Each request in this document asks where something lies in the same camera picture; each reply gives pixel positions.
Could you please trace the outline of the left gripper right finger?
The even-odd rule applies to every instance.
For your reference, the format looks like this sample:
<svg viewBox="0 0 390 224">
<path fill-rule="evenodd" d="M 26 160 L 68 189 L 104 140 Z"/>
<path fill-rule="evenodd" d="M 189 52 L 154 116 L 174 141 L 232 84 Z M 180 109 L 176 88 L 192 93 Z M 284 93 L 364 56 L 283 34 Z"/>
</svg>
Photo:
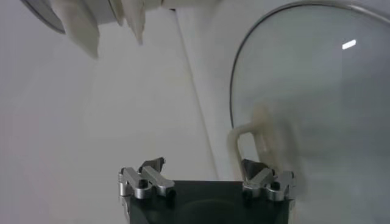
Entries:
<svg viewBox="0 0 390 224">
<path fill-rule="evenodd" d="M 295 174 L 276 171 L 265 163 L 243 159 L 243 197 L 245 201 L 265 198 L 269 201 L 295 199 Z"/>
</svg>

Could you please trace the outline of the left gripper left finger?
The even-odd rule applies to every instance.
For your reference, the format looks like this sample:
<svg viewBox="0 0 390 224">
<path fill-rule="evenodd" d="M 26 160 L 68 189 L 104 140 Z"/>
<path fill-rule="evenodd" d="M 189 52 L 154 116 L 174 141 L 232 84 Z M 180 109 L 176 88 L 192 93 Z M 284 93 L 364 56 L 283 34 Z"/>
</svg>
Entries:
<svg viewBox="0 0 390 224">
<path fill-rule="evenodd" d="M 164 157 L 146 160 L 138 169 L 123 167 L 118 172 L 118 188 L 120 197 L 134 196 L 144 200 L 157 195 L 168 198 L 175 194 L 175 182 L 165 178 L 161 171 L 165 164 Z"/>
</svg>

